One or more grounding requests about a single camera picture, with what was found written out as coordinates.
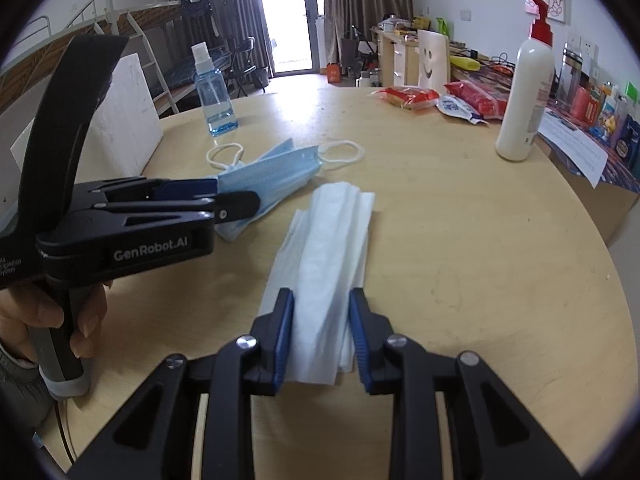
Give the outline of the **person's left hand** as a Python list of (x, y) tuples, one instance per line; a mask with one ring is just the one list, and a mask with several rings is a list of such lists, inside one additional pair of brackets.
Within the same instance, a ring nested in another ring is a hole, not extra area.
[[(70, 348), (76, 358), (91, 359), (99, 345), (102, 322), (107, 312), (106, 291), (113, 282), (93, 287), (78, 314), (78, 330), (70, 336)], [(29, 329), (60, 328), (63, 309), (50, 297), (30, 285), (1, 292), (1, 343), (17, 359), (37, 362)]]

